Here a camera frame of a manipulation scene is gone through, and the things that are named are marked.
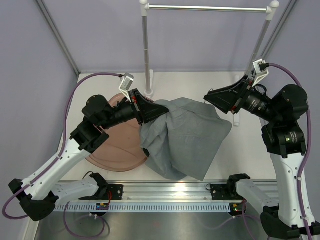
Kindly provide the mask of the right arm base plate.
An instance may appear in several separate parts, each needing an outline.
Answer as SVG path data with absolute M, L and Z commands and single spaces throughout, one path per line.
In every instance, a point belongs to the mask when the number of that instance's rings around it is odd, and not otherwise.
M 233 188 L 227 183 L 208 183 L 205 189 L 210 192 L 212 200 L 236 200 Z

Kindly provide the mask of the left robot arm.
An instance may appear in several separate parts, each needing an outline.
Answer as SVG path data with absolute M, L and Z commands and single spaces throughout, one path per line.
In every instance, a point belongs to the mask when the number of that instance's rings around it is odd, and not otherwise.
M 9 188 L 26 216 L 34 222 L 49 216 L 57 206 L 82 199 L 101 200 L 109 191 L 107 181 L 92 173 L 83 180 L 59 185 L 59 181 L 79 162 L 93 154 L 108 139 L 107 129 L 136 119 L 150 123 L 168 113 L 165 106 L 144 97 L 137 89 L 129 91 L 116 106 L 102 95 L 90 97 L 82 109 L 83 121 L 64 140 L 61 151 L 25 179 L 13 179 Z

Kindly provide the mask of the grey shirt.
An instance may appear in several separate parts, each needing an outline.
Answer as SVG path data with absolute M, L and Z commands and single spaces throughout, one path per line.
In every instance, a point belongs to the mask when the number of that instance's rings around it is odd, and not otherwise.
M 139 130 L 145 165 L 167 180 L 203 181 L 232 124 L 203 102 L 182 97 L 155 103 L 168 113 Z

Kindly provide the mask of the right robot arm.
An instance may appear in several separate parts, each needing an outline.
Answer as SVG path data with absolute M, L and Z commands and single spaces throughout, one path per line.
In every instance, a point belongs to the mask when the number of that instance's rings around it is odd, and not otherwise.
M 320 224 L 312 214 L 301 170 L 307 142 L 298 120 L 309 109 L 305 90 L 289 84 L 269 98 L 263 85 L 244 76 L 233 85 L 209 91 L 204 99 L 223 113 L 246 110 L 266 121 L 261 129 L 262 139 L 275 170 L 278 200 L 268 197 L 246 174 L 229 177 L 228 196 L 244 198 L 257 211 L 271 238 L 319 239 Z

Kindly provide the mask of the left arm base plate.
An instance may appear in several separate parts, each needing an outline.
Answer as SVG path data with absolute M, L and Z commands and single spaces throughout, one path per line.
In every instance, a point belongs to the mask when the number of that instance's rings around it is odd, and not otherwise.
M 123 197 L 124 186 L 122 184 L 107 184 L 100 187 L 93 196 L 81 197 L 79 200 L 115 200 L 120 201 Z

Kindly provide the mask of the hanger with metal hook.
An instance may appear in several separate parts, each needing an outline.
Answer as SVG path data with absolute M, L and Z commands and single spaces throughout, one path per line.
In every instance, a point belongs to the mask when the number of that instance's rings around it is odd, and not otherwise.
M 208 101 L 208 97 L 210 96 L 210 94 L 212 93 L 213 90 L 214 90 L 213 88 L 208 90 L 207 94 L 203 98 L 204 99 L 204 103 L 206 103 Z

